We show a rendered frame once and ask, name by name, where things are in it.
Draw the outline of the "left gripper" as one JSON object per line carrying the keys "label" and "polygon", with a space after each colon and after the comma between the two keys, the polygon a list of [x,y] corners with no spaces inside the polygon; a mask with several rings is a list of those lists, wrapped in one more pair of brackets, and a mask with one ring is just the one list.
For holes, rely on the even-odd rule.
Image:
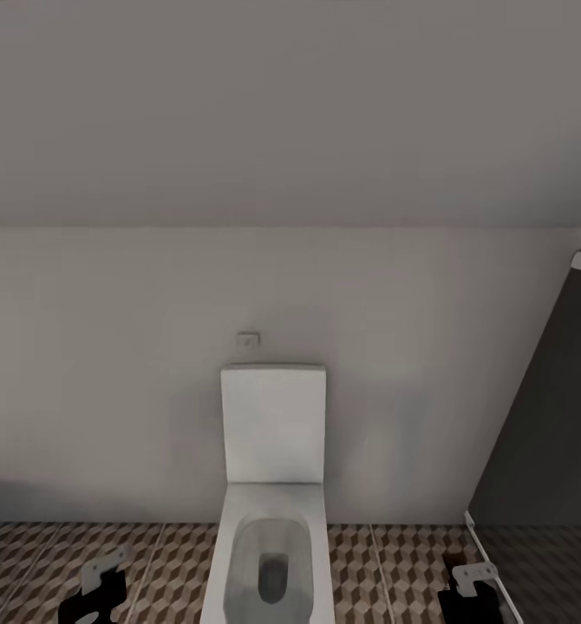
{"label": "left gripper", "polygon": [[127,599],[125,570],[114,572],[101,581],[101,586],[93,592],[83,595],[80,590],[76,595],[62,601],[58,608],[58,624],[71,624],[74,617],[89,603],[105,601],[109,609],[114,609]]}

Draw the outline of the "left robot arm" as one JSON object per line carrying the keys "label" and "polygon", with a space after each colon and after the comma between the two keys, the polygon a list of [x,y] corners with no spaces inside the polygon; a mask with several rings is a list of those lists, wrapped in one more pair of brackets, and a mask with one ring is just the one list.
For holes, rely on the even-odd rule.
{"label": "left robot arm", "polygon": [[120,548],[82,570],[82,589],[58,608],[58,624],[112,624],[111,609],[127,599],[125,570],[114,572],[101,580],[100,575],[127,562],[134,553],[133,546]]}

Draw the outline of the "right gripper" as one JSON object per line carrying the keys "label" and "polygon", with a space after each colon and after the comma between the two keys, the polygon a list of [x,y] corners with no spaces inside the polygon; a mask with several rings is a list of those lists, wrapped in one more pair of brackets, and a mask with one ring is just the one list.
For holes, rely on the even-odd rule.
{"label": "right gripper", "polygon": [[499,602],[493,588],[481,583],[476,585],[476,597],[463,597],[450,582],[447,591],[438,591],[440,608],[446,624],[470,624],[475,613],[486,611],[502,619]]}

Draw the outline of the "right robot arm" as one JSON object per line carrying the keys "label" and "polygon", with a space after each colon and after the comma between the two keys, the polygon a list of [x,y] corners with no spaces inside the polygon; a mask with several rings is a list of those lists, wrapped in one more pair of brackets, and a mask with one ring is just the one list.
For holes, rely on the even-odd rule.
{"label": "right robot arm", "polygon": [[438,591],[446,624],[504,624],[493,588],[475,584],[498,577],[491,562],[454,566],[452,574],[458,586],[450,582],[447,591]]}

